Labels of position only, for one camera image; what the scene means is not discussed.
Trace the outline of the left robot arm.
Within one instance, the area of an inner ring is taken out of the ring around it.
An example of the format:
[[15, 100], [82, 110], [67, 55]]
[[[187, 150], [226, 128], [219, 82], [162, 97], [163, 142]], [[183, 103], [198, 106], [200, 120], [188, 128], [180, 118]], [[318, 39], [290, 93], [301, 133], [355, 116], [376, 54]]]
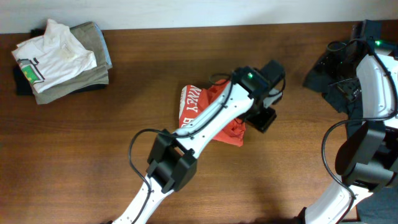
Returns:
[[263, 68], [237, 68], [223, 92], [193, 121], [176, 129], [154, 130], [143, 185], [115, 223], [146, 223], [162, 201], [181, 190], [195, 175], [206, 145], [232, 120], [239, 118], [264, 133], [276, 118], [272, 105], [282, 98], [275, 86], [285, 82], [283, 66], [271, 60]]

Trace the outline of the red orange t-shirt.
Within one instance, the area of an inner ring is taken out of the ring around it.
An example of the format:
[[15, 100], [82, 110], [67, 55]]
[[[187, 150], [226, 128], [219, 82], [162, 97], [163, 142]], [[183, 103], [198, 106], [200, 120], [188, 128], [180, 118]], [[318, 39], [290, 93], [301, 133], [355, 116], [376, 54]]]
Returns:
[[[216, 82], [216, 85], [204, 89], [194, 85], [187, 85], [182, 89], [179, 108], [179, 128], [186, 126], [203, 112], [224, 91], [228, 83], [222, 84], [224, 80]], [[238, 118], [233, 119], [225, 126], [213, 140], [241, 147], [244, 143], [243, 137], [246, 126]]]

